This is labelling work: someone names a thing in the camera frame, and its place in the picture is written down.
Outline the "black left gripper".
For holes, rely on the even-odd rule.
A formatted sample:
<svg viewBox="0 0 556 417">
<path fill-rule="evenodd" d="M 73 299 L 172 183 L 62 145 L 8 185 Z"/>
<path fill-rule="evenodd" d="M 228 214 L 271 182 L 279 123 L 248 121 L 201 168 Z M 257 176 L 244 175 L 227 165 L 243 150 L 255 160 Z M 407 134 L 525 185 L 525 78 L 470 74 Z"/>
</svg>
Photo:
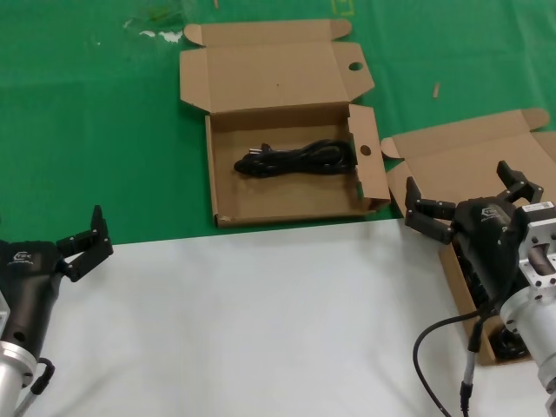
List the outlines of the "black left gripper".
<svg viewBox="0 0 556 417">
<path fill-rule="evenodd" d="M 89 230 L 54 242 L 1 242 L 1 294 L 10 309 L 1 340 L 40 352 L 64 276 L 80 281 L 113 255 L 100 205 Z"/>
</svg>

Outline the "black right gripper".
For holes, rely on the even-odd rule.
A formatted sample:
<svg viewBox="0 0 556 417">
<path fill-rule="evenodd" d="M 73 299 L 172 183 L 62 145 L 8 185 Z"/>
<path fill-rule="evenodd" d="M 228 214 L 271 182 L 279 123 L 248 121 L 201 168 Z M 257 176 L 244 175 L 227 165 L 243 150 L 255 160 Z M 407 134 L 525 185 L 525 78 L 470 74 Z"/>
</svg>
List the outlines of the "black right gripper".
<svg viewBox="0 0 556 417">
<path fill-rule="evenodd" d="M 463 255 L 471 263 L 489 298 L 505 301 L 521 287 L 517 277 L 518 244 L 506 236 L 519 199 L 539 203 L 544 189 L 519 170 L 500 161 L 496 173 L 506 187 L 496 197 L 460 202 L 424 199 L 412 176 L 406 183 L 405 225 L 443 244 L 456 231 Z"/>
</svg>

